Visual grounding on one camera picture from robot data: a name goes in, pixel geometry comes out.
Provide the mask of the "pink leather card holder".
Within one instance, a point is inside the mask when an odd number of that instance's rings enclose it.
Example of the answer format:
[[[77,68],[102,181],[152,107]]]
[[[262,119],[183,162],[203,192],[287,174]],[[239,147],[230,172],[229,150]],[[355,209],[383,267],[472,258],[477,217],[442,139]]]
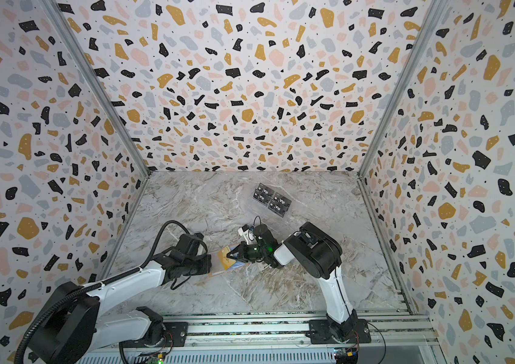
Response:
[[[244,268],[248,263],[238,262],[234,259],[227,258],[227,253],[230,253],[235,246],[224,247],[219,251],[210,254],[211,268],[209,272],[210,277],[215,277],[229,271],[234,271],[239,268]]]

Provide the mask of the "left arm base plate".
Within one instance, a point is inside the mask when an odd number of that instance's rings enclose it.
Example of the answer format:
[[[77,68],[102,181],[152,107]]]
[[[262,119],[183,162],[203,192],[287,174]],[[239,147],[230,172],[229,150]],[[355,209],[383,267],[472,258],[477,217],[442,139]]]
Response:
[[[153,323],[143,338],[125,341],[124,348],[142,348],[143,350],[169,350],[184,347],[188,335],[187,322]]]

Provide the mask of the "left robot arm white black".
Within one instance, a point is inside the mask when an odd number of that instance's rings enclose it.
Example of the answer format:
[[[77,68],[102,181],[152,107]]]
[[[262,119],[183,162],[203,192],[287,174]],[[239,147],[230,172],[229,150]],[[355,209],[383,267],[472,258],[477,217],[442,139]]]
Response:
[[[146,347],[175,347],[177,336],[164,318],[146,306],[120,315],[110,309],[145,291],[170,284],[180,277],[206,275],[211,268],[207,245],[200,233],[182,234],[174,247],[151,257],[145,266],[80,286],[60,285],[25,332],[15,353],[21,363],[30,350],[45,363],[76,363],[86,353],[113,344],[136,341]]]

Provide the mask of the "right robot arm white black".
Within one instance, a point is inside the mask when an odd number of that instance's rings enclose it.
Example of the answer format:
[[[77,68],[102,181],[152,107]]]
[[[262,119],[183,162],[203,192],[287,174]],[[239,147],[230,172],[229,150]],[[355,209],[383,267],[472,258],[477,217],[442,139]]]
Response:
[[[330,235],[307,221],[296,232],[279,242],[265,224],[239,229],[244,238],[226,255],[236,262],[264,262],[280,268],[297,261],[317,279],[327,308],[331,335],[348,340],[358,322],[357,312],[348,299],[342,278],[342,247]]]

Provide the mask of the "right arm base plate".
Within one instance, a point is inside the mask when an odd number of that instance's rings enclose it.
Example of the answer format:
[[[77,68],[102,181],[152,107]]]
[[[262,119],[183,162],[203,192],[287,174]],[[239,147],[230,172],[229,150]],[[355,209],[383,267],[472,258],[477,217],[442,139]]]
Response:
[[[371,334],[368,322],[359,318],[354,324],[331,323],[328,319],[315,319],[308,322],[306,337],[312,344],[369,344]]]

